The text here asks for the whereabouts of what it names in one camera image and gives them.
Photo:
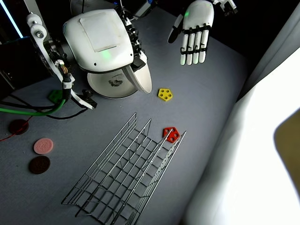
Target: wire rack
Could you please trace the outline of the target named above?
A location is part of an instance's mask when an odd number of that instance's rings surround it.
[[[151,119],[139,131],[136,113],[79,179],[62,204],[77,205],[76,217],[92,216],[101,224],[136,224],[164,175],[186,131],[166,148],[169,133],[148,137]]]

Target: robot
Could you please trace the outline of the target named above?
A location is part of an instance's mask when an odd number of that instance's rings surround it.
[[[233,0],[196,0],[177,17],[168,42],[174,42],[181,31],[183,32],[181,65],[204,63],[209,30],[214,19],[213,5],[216,4],[225,11],[225,15],[237,12]],[[145,10],[150,6],[148,1]],[[138,16],[129,14],[121,4],[116,9],[93,10],[77,15],[64,24],[63,34],[67,45],[79,67],[88,72],[90,86],[99,94],[106,87],[125,87],[125,84],[132,92],[151,92],[147,56],[142,50],[138,32],[131,23],[137,18]],[[57,46],[45,49],[47,32],[41,18],[31,13],[27,16],[27,24],[45,65],[63,83],[64,89],[71,89],[73,100],[81,106],[93,109],[93,105],[72,90],[75,79],[66,66],[68,63],[64,51],[58,51],[61,48]],[[103,77],[102,75],[109,79],[105,80],[106,87],[101,86],[99,89],[100,82],[97,79]]]

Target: blue light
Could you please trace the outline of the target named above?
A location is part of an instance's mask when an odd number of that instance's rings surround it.
[[[6,5],[4,4],[3,0],[0,0],[0,4],[2,5],[4,11],[6,12],[6,15],[9,17],[11,23],[13,24],[15,30],[17,31],[18,35],[20,36],[20,38],[23,38],[23,35],[21,34],[17,24],[15,23],[14,19],[12,18],[11,14],[8,11],[8,8],[6,8]]]

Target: screw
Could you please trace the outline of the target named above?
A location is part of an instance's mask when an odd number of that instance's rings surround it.
[[[43,34],[43,32],[38,31],[38,32],[36,32],[36,36],[37,36],[38,38],[43,38],[43,37],[44,37],[44,34]]]

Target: white robotic hand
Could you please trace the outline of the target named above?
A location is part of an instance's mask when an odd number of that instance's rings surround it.
[[[209,30],[214,20],[213,4],[219,4],[225,15],[237,13],[233,0],[196,0],[188,6],[184,15],[177,17],[168,42],[173,43],[182,30],[181,65],[204,63]]]

